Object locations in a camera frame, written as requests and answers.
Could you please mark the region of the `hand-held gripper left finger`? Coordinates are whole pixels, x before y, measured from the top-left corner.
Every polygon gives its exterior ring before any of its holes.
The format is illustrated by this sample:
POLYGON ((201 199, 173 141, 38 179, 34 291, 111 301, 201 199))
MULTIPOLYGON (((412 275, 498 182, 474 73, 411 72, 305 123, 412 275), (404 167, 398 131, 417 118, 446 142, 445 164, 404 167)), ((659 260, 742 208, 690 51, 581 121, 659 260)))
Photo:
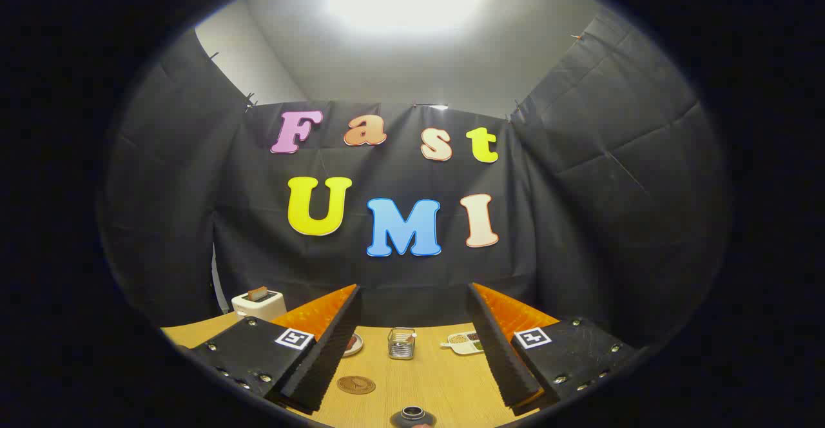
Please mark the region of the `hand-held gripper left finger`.
POLYGON ((191 356, 259 398, 312 414, 362 317, 361 289, 339 288, 272 320, 243 318, 191 356))

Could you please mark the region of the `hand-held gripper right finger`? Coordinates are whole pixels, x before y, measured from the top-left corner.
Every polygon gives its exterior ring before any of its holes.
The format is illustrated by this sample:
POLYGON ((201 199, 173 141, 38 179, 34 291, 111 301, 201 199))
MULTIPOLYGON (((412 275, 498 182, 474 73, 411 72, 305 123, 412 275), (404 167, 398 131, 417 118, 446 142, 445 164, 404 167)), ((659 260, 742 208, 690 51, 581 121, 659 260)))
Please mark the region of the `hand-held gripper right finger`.
POLYGON ((478 283, 467 310, 504 404, 534 409, 595 389, 637 349, 590 320, 557 319, 478 283))

